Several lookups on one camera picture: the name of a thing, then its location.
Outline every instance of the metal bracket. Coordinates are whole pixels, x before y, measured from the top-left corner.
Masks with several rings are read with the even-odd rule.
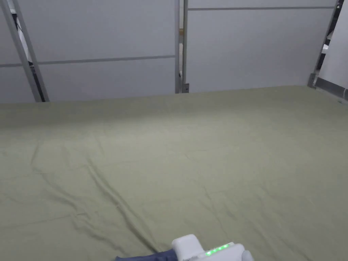
[[[316,88],[315,85],[314,85],[315,76],[316,76],[315,73],[311,73],[310,74],[309,80],[308,80],[308,84],[307,84],[308,87],[314,88],[314,89]]]
[[[184,84],[184,89],[182,90],[182,93],[189,93],[190,92],[190,84]]]

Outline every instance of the white panel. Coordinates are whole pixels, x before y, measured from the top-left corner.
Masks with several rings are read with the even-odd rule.
[[[39,62],[175,54],[173,0],[18,0]]]
[[[331,15],[332,9],[189,11],[190,92],[307,85]]]
[[[22,67],[0,68],[0,103],[35,102]]]
[[[184,28],[184,0],[180,0],[180,25],[179,27]]]
[[[0,7],[0,64],[14,63],[21,63],[21,60]]]
[[[336,0],[188,0],[189,8],[327,7]]]
[[[348,89],[348,3],[343,5],[319,77]]]
[[[40,65],[50,101],[173,94],[175,58]]]

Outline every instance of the metal frame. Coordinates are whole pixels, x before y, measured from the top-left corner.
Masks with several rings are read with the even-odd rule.
[[[184,0],[184,41],[182,58],[182,92],[185,93],[186,73],[187,73],[187,28],[188,28],[189,0]]]
[[[11,36],[12,36],[12,39],[14,42],[14,45],[15,45],[17,52],[18,52],[18,56],[22,62],[22,64],[18,64],[18,66],[22,66],[24,69],[25,75],[28,79],[29,86],[31,88],[31,92],[33,93],[35,101],[36,102],[43,102],[41,100],[41,96],[40,96],[40,93],[38,90],[38,86],[36,85],[33,73],[30,69],[29,62],[28,62],[28,59],[26,57],[21,39],[19,38],[19,34],[18,34],[17,29],[16,29],[16,25],[13,22],[11,10],[10,10],[10,7],[8,6],[7,0],[0,0],[0,7],[3,10],[6,23],[8,25],[8,28],[10,30],[10,33],[11,33]]]
[[[312,88],[312,87],[315,87],[315,86],[313,86],[313,85],[314,85],[314,79],[315,79],[315,75],[316,75],[316,71],[317,71],[317,66],[318,66],[318,63],[319,63],[319,60],[320,60],[320,56],[322,55],[322,52],[323,52],[323,47],[324,47],[325,42],[326,42],[327,34],[328,34],[329,30],[330,30],[331,23],[332,23],[333,18],[334,18],[334,16],[335,16],[335,12],[336,12],[336,9],[337,9],[338,2],[339,2],[339,0],[336,0],[335,6],[333,7],[333,11],[332,11],[330,23],[329,23],[329,25],[327,26],[327,30],[326,30],[326,33],[325,33],[325,37],[324,37],[324,40],[323,40],[323,44],[320,46],[320,50],[319,50],[319,55],[318,55],[317,62],[315,63],[315,67],[314,67],[314,69],[313,69],[313,73],[311,73],[310,76],[309,76],[308,87],[311,87],[311,88]]]
[[[179,30],[180,30],[180,0],[175,0],[175,93],[180,92],[180,57],[179,57]]]
[[[284,6],[284,7],[203,7],[189,8],[189,11],[219,11],[219,10],[293,10],[293,9],[331,9],[332,6]]]
[[[36,75],[38,77],[38,81],[39,81],[39,84],[40,84],[40,86],[38,86],[38,88],[41,89],[44,101],[45,102],[49,102],[47,90],[45,88],[45,84],[44,84],[44,81],[43,81],[44,79],[43,79],[42,74],[40,72],[40,68],[39,68],[38,61],[37,61],[36,56],[35,56],[33,44],[32,44],[32,42],[30,40],[29,33],[28,33],[28,30],[27,30],[26,24],[24,22],[23,14],[21,12],[21,8],[20,8],[17,0],[13,0],[13,5],[15,7],[19,23],[21,24],[22,32],[23,32],[26,44],[28,46],[28,51],[30,53],[30,56],[31,56],[31,59],[32,59],[32,63],[33,63],[34,68],[35,68],[35,73],[36,73]]]
[[[328,35],[328,33],[329,33],[329,29],[330,29],[330,26],[331,26],[331,24],[332,24],[332,21],[333,21],[335,12],[336,12],[336,8],[335,8],[334,11],[333,11],[333,14],[332,14],[332,18],[331,18],[329,27],[328,27],[327,32],[326,32],[326,34],[325,34],[325,39],[324,39],[323,46],[324,46],[324,44],[325,44],[327,35]],[[319,60],[320,60],[320,57],[321,57],[321,54],[322,54],[322,49],[321,49],[321,52],[320,52],[320,55],[319,55],[319,58],[318,58],[316,67],[315,67],[315,69],[314,69],[315,72],[316,72],[316,68],[317,68],[317,66],[318,66],[318,63],[319,63]],[[314,88],[318,87],[318,88],[320,88],[320,89],[322,89],[322,90],[325,90],[325,91],[327,91],[327,92],[333,94],[334,96],[341,98],[342,101],[348,101],[348,97],[346,97],[346,92],[347,92],[348,89],[346,89],[345,87],[342,87],[342,86],[340,86],[340,85],[337,85],[337,84],[335,84],[335,83],[333,83],[333,82],[330,82],[330,81],[327,81],[327,80],[325,80],[325,79],[323,79],[323,78],[318,77],[318,78],[317,78],[317,81],[316,81],[315,85],[313,85],[313,87],[314,87]]]

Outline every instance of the olive green sheet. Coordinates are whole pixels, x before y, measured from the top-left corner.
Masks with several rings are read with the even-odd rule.
[[[111,261],[195,234],[347,260],[348,106],[308,87],[0,105],[0,260]]]

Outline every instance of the white device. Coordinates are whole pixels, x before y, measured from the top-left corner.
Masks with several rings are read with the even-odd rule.
[[[195,235],[175,239],[172,247],[178,261],[244,261],[245,256],[247,261],[253,261],[251,254],[245,251],[243,245],[233,242],[204,251]]]

